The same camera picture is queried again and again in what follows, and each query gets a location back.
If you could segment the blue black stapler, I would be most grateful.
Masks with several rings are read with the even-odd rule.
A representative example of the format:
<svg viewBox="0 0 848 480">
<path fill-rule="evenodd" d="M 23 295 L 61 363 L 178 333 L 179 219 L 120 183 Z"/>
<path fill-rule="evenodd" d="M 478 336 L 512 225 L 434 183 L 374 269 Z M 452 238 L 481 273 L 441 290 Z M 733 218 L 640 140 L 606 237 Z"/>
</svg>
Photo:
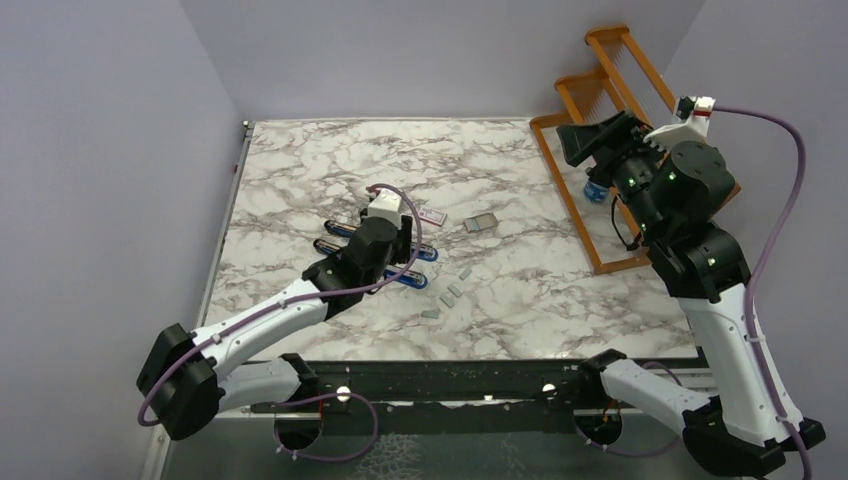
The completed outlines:
<svg viewBox="0 0 848 480">
<path fill-rule="evenodd" d="M 335 220 L 325 220 L 324 228 L 329 234 L 343 238 L 349 238 L 356 230 L 356 227 L 353 225 L 341 223 Z M 410 250 L 413 251 L 415 247 L 419 248 L 418 258 L 420 260 L 434 262 L 439 258 L 438 250 L 432 245 L 413 242 L 410 246 Z"/>
</svg>

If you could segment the red white staple box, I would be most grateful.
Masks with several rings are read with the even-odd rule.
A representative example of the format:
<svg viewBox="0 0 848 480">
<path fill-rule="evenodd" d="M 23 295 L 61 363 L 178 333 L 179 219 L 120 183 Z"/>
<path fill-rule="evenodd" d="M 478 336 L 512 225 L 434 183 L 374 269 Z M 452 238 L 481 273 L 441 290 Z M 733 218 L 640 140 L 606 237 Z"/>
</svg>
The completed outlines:
<svg viewBox="0 0 848 480">
<path fill-rule="evenodd" d="M 428 207 L 421 207 L 417 210 L 418 218 L 430 225 L 441 227 L 447 220 L 447 214 Z"/>
</svg>

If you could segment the staple box tray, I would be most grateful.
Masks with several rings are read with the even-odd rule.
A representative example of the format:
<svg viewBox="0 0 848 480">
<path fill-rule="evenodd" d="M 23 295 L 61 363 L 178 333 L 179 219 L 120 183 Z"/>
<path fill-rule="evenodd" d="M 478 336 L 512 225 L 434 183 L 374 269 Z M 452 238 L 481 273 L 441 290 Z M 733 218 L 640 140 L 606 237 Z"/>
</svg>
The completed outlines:
<svg viewBox="0 0 848 480">
<path fill-rule="evenodd" d="M 498 226 L 497 217 L 491 213 L 475 215 L 464 220 L 464 226 L 468 232 L 481 232 Z"/>
</svg>

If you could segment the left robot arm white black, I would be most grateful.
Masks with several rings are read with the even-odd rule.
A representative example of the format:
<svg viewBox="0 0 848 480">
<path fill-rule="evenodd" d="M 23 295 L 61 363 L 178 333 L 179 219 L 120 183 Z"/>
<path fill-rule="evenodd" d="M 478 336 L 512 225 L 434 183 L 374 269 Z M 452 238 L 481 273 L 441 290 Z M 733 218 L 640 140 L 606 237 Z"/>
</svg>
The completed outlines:
<svg viewBox="0 0 848 480">
<path fill-rule="evenodd" d="M 251 358 L 274 343 L 322 323 L 389 284 L 391 264 L 414 263 L 421 223 L 368 217 L 337 253 L 310 265 L 281 292 L 228 320 L 194 331 L 174 323 L 161 330 L 138 374 L 143 396 L 137 422 L 162 426 L 173 440 L 203 429 L 255 379 Z"/>
</svg>

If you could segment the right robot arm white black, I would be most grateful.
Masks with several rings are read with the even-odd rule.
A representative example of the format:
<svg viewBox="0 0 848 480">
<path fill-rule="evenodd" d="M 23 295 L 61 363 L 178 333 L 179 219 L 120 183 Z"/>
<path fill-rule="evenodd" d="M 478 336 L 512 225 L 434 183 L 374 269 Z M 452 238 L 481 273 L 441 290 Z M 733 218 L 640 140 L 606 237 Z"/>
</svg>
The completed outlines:
<svg viewBox="0 0 848 480">
<path fill-rule="evenodd" d="M 651 266 L 684 312 L 717 392 L 664 379 L 610 349 L 579 366 L 579 398 L 631 405 L 674 431 L 695 462 L 721 477 L 763 478 L 789 452 L 825 439 L 784 388 L 753 301 L 757 274 L 737 240 L 714 222 L 735 186 L 720 151 L 690 125 L 654 129 L 628 111 L 557 128 L 566 162 L 592 161 L 591 182 L 616 189 L 639 225 Z"/>
</svg>

